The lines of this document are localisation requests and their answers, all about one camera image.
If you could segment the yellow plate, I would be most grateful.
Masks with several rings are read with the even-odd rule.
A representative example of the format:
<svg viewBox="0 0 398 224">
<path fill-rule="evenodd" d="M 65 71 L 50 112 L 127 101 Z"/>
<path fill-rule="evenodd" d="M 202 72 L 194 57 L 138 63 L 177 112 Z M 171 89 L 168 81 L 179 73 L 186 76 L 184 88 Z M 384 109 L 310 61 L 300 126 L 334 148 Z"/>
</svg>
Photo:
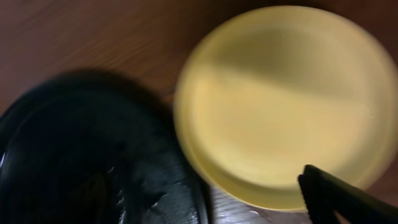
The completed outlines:
<svg viewBox="0 0 398 224">
<path fill-rule="evenodd" d="M 397 150 L 397 68 L 332 12 L 272 6 L 210 32 L 174 96 L 179 143 L 208 183 L 255 207 L 302 212 L 313 165 L 365 189 Z"/>
</svg>

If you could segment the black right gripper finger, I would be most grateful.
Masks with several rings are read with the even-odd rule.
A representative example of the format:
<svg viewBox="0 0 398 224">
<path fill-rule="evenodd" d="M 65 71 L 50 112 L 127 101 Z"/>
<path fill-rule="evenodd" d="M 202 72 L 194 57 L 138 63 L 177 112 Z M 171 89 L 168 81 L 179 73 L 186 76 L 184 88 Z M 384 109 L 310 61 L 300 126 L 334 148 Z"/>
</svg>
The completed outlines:
<svg viewBox="0 0 398 224">
<path fill-rule="evenodd" d="M 298 183 L 313 224 L 397 223 L 397 208 L 378 200 L 331 174 L 306 165 Z"/>
</svg>

